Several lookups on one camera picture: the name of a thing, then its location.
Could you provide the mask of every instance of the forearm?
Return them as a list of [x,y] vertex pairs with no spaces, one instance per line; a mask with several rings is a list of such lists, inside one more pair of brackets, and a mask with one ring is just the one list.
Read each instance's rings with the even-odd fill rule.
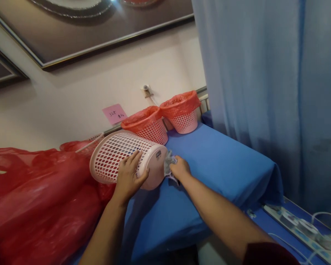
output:
[[240,260],[247,244],[273,242],[238,207],[196,178],[184,177],[181,182],[204,222]]
[[79,265],[112,265],[122,241],[127,204],[111,199],[106,206]]

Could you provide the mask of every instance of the white wall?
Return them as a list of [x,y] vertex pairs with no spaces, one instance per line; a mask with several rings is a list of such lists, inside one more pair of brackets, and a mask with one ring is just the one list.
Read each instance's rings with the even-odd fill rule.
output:
[[0,49],[30,78],[0,90],[0,147],[57,148],[111,128],[102,109],[127,115],[205,86],[195,23],[111,50],[52,73],[42,71],[0,28]]

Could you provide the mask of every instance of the bed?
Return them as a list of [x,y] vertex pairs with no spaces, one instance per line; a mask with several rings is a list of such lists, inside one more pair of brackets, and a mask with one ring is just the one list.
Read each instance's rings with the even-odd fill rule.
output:
[[[258,201],[283,202],[279,169],[264,155],[204,124],[190,134],[172,130],[168,136],[166,147],[188,161],[192,174],[241,209]],[[166,179],[157,189],[140,190],[131,199],[120,264],[144,264],[210,234],[186,191]]]

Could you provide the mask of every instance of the blue curtain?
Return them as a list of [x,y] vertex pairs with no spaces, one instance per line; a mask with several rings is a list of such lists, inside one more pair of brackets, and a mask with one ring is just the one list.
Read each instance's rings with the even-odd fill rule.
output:
[[275,161],[288,198],[331,212],[331,0],[192,2],[214,128]]

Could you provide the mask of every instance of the label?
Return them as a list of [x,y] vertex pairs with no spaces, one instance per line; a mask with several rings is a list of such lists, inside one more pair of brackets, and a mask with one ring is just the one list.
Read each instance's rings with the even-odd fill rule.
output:
[[102,109],[102,111],[111,125],[117,124],[128,117],[120,104],[107,107]]

